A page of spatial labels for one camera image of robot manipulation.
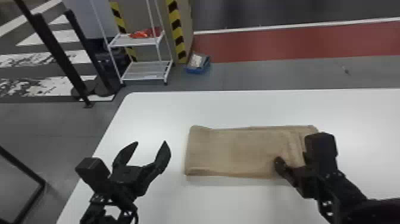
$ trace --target yellow and black striped pole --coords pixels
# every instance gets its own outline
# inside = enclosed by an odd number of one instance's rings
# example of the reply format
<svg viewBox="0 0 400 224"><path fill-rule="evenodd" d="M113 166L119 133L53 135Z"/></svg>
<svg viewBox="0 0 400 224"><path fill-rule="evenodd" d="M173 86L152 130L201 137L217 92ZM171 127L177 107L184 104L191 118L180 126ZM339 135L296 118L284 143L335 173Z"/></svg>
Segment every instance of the yellow and black striped pole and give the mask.
<svg viewBox="0 0 400 224"><path fill-rule="evenodd" d="M175 40L175 49L178 56L179 63L186 63L188 61L188 54L185 48L185 39L183 38L182 24L180 22L180 14L178 3L176 0L166 0L172 27L172 36Z"/></svg>
<svg viewBox="0 0 400 224"><path fill-rule="evenodd" d="M120 31L120 33L126 33L126 25L124 19L122 18L122 13L120 11L120 6L118 5L118 2L110 2L110 7L112 14L114 15L115 23L117 23L118 30ZM125 51L128 53L132 61L138 61L138 59L136 58L136 51L133 49L133 47L128 46L125 48Z"/></svg>

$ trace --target beige towel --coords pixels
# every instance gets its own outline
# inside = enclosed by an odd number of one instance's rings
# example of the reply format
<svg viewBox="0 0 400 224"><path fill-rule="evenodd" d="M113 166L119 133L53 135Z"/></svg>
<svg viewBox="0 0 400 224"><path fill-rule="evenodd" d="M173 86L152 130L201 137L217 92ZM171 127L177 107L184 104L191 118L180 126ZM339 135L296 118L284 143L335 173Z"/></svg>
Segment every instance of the beige towel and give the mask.
<svg viewBox="0 0 400 224"><path fill-rule="evenodd" d="M187 143L185 174L273 178L273 160L304 165L304 137L317 133L314 126L210 129L192 126Z"/></svg>

